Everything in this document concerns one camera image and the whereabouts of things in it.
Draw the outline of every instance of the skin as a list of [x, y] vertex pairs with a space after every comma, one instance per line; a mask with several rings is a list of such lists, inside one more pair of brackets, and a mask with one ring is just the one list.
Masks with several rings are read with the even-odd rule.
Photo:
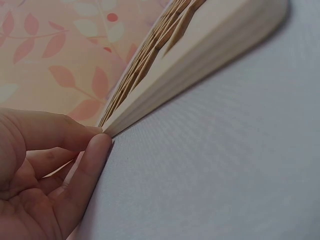
[[[1, 239], [67, 239], [84, 215], [112, 143], [101, 132], [61, 114], [0, 108]], [[82, 151], [71, 181], [63, 184]]]

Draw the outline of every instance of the pink cover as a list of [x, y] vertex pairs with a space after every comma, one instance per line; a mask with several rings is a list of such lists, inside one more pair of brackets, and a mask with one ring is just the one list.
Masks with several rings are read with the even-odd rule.
[[94, 125], [170, 0], [0, 0], [0, 107]]

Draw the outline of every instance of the white surface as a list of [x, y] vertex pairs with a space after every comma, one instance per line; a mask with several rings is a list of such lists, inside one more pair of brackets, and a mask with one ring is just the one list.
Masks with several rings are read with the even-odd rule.
[[80, 240], [320, 239], [320, 1], [115, 139]]

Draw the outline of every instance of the fabric texture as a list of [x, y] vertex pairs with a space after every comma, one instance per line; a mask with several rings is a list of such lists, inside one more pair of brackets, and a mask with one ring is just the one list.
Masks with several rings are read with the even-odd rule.
[[77, 240], [319, 240], [320, 1], [115, 138]]

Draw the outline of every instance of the book page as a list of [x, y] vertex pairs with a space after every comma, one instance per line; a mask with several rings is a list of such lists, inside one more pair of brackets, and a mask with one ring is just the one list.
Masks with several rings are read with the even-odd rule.
[[0, 107], [94, 125], [170, 0], [0, 0]]

